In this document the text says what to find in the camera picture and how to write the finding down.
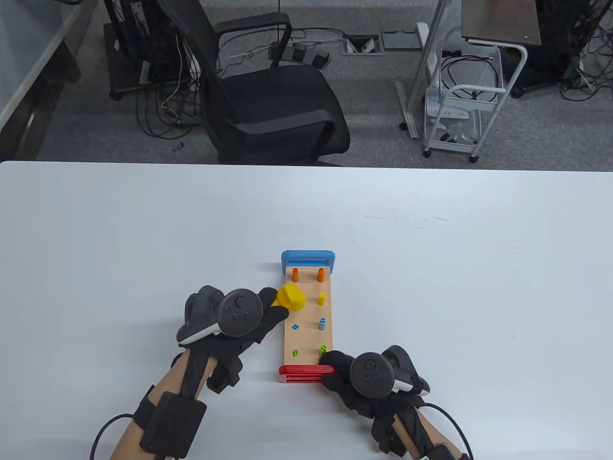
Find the blue end piece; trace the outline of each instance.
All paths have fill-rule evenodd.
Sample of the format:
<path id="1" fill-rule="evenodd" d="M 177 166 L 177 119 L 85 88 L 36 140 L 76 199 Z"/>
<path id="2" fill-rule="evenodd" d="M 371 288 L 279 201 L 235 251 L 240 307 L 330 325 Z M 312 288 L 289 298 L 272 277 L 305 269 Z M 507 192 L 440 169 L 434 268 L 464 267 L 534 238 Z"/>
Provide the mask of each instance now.
<path id="1" fill-rule="evenodd" d="M 336 256 L 332 251 L 283 251 L 281 254 L 281 268 L 289 267 L 330 267 L 334 269 Z"/>

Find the hand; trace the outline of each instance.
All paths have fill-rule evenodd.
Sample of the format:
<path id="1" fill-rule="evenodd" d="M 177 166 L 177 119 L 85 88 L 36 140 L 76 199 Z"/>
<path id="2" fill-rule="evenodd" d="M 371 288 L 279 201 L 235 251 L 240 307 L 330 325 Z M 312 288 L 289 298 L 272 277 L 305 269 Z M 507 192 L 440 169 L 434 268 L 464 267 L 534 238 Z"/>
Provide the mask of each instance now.
<path id="1" fill-rule="evenodd" d="M 239 380 L 238 373 L 243 368 L 243 364 L 238 356 L 254 342 L 261 343 L 266 334 L 289 315 L 286 308 L 271 306 L 276 299 L 276 294 L 276 289 L 264 288 L 257 295 L 262 303 L 262 319 L 251 332 L 240 337 L 228 337 L 222 333 L 217 335 L 210 334 L 195 342 L 180 345 L 191 350 L 190 361 L 193 362 L 193 366 L 188 365 L 188 373 L 190 367 L 194 366 L 198 370 L 204 370 L 206 362 L 209 356 L 211 356 L 216 358 L 219 364 L 208 378 L 207 387 L 216 393 L 220 393 L 228 385 L 236 385 Z M 193 315 L 209 315 L 211 299 L 221 302 L 223 297 L 222 292 L 210 286 L 205 286 L 197 294 L 192 294 L 185 305 L 186 322 L 189 319 L 188 317 L 192 315 L 192 312 Z M 192 372 L 193 376 L 188 375 L 188 373 L 186 373 L 186 378 L 191 378 L 194 384 L 202 377 L 202 374 L 198 375 L 199 371 Z"/>
<path id="2" fill-rule="evenodd" d="M 392 429 L 394 415 L 398 415 L 402 425 L 421 453 L 431 451 L 434 446 L 419 421 L 416 407 L 421 407 L 424 400 L 415 394 L 399 391 L 391 392 L 380 399 L 367 398 L 356 391 L 349 378 L 349 370 L 354 358 L 340 351 L 329 351 L 324 354 L 320 364 L 332 366 L 336 374 L 323 375 L 321 383 L 330 391 L 338 393 L 341 400 L 350 410 L 373 419 L 371 434 L 379 443 L 379 449 L 385 453 L 394 452 L 398 456 L 406 453 L 406 447 Z"/>

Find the dark wooden tabletop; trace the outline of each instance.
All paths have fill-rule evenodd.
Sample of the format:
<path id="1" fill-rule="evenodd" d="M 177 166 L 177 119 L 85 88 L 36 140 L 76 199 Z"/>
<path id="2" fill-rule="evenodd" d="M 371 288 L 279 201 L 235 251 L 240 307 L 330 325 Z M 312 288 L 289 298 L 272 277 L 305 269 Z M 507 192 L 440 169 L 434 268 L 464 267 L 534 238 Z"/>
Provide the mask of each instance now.
<path id="1" fill-rule="evenodd" d="M 535 0 L 462 0 L 462 36 L 540 45 Z"/>

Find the table leg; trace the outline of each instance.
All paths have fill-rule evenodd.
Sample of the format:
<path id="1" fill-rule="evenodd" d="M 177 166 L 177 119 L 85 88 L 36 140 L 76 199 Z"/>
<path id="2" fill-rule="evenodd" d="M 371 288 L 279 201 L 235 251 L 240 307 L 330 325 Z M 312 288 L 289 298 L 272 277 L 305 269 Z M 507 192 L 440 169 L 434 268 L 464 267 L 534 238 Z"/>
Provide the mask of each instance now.
<path id="1" fill-rule="evenodd" d="M 434 47 L 434 41 L 436 39 L 436 33 L 438 32 L 438 27 L 441 24 L 441 20 L 443 19 L 443 14 L 447 8 L 448 3 L 451 0 L 439 0 L 436 5 L 436 10 L 434 13 L 434 17 L 432 18 L 432 24 L 430 25 L 430 33 L 428 34 L 428 40 L 425 43 L 425 47 L 422 51 L 421 59 L 419 60 L 419 66 L 417 67 L 417 73 L 415 78 L 413 79 L 413 85 L 411 87 L 411 98 L 409 101 L 406 101 L 406 94 L 404 87 L 402 87 L 401 82 L 396 83 L 396 90 L 398 91 L 398 98 L 400 99 L 400 103 L 402 105 L 402 111 L 405 116 L 405 122 L 409 130 L 409 134 L 412 139 L 417 139 L 419 134 L 417 133 L 417 126 L 415 125 L 415 120 L 413 118 L 413 107 L 415 106 L 415 99 L 417 98 L 417 91 L 419 91 L 419 87 L 421 86 L 422 79 L 424 78 L 424 72 L 426 70 L 426 66 L 428 65 L 428 58 L 432 53 L 432 48 Z"/>

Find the yellow block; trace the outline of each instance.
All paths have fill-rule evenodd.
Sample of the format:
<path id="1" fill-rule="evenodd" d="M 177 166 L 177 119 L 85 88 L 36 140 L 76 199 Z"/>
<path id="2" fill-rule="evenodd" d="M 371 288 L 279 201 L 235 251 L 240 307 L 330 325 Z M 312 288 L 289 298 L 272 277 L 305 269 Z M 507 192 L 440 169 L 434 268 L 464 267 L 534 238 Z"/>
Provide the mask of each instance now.
<path id="1" fill-rule="evenodd" d="M 307 304 L 307 296 L 295 285 L 285 285 L 276 294 L 273 306 L 287 308 L 290 312 L 299 312 Z"/>

